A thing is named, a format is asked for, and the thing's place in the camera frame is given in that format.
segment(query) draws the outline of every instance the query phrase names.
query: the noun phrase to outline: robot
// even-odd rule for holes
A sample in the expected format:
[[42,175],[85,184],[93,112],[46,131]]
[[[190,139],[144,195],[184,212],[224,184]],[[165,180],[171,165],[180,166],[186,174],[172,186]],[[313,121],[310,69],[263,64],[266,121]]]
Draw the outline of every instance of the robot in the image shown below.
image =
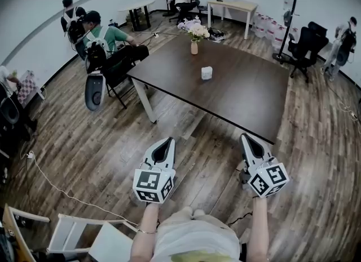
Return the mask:
[[150,146],[135,170],[133,191],[142,202],[163,204],[174,187],[175,140],[165,138]]
[[273,195],[289,182],[284,165],[272,156],[265,142],[251,134],[242,134],[240,144],[245,161],[240,174],[242,183],[248,184],[258,196]]

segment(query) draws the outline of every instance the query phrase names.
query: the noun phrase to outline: electrical cable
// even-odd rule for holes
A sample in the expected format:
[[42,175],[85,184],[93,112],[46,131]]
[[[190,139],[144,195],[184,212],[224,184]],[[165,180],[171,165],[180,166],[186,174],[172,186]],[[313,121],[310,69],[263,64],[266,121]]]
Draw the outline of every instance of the electrical cable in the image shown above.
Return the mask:
[[238,220],[242,220],[242,219],[245,218],[247,215],[253,216],[253,212],[248,212],[248,213],[244,214],[243,217],[237,218],[237,219],[234,220],[233,222],[229,223],[229,224],[228,224],[228,227],[231,227],[231,225],[233,225],[234,223],[236,223]]
[[101,208],[101,207],[99,207],[99,206],[97,206],[97,205],[80,201],[78,198],[69,196],[65,191],[60,190],[57,186],[55,186],[55,185],[48,179],[48,177],[47,177],[47,176],[44,174],[44,172],[40,169],[40,167],[39,167],[39,165],[38,165],[38,163],[37,163],[37,161],[36,161],[36,157],[35,157],[34,152],[33,152],[33,151],[30,151],[30,152],[29,152],[29,155],[30,155],[30,154],[33,155],[35,165],[38,167],[38,169],[40,170],[41,174],[42,174],[42,175],[44,176],[44,178],[49,182],[49,184],[50,184],[51,186],[53,186],[56,190],[62,192],[63,194],[65,194],[65,195],[66,195],[68,198],[70,198],[70,199],[74,199],[74,200],[76,200],[76,201],[78,201],[78,202],[80,202],[80,203],[82,203],[82,204],[84,204],[84,205],[96,207],[96,208],[98,208],[98,209],[100,209],[100,210],[102,210],[102,211],[104,211],[104,212],[107,212],[107,213],[109,213],[109,214],[113,214],[114,216],[120,217],[121,219],[127,221],[127,222],[130,223],[130,224],[133,224],[133,225],[135,225],[135,226],[138,226],[137,223],[134,223],[134,222],[132,222],[132,221],[129,221],[128,219],[124,218],[124,217],[121,216],[121,215],[118,215],[118,214],[115,214],[115,213],[113,213],[113,212],[107,211],[107,210],[105,210],[105,209],[103,209],[103,208]]

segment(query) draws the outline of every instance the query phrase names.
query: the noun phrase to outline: man in white shirt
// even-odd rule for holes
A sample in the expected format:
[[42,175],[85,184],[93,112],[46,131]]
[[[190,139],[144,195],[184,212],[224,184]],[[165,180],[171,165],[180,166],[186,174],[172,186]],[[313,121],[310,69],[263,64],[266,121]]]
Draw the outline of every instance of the man in white shirt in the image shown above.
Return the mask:
[[175,7],[179,11],[178,21],[182,21],[182,19],[186,17],[186,13],[193,10],[198,5],[199,0],[175,0]]
[[[20,104],[20,102],[17,99],[17,94],[14,92],[14,89],[9,85],[8,83],[9,81],[15,83],[16,87],[20,89],[21,83],[18,80],[18,78],[10,74],[5,66],[0,66],[0,83],[6,91],[6,95],[14,102],[17,110],[19,111],[19,116],[23,124],[27,125],[35,132],[38,123],[37,120],[32,121],[29,118],[29,116],[26,114],[26,112],[23,109],[23,106]],[[30,135],[26,131],[26,129],[24,129],[23,138],[27,141],[30,140]]]

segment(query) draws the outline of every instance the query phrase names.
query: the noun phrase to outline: dark wooden table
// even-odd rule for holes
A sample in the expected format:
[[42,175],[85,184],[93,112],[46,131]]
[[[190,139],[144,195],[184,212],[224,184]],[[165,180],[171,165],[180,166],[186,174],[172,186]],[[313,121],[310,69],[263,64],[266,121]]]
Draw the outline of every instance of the dark wooden table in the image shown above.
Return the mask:
[[[201,68],[213,68],[201,79]],[[212,41],[191,54],[180,35],[128,72],[152,122],[156,117],[144,91],[149,85],[274,144],[281,124],[288,71],[277,64]]]

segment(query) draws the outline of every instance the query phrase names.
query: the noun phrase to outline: white flowers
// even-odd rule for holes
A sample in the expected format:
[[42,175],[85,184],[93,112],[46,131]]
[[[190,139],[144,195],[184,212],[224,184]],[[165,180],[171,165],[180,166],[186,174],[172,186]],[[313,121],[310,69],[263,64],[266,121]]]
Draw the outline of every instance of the white flowers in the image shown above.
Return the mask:
[[205,26],[201,25],[199,17],[196,16],[196,19],[188,21],[184,19],[183,23],[178,24],[178,29],[186,30],[190,34],[192,41],[198,42],[202,38],[209,38],[210,34]]
[[191,25],[188,30],[188,33],[200,38],[209,38],[209,33],[207,28],[198,23]]

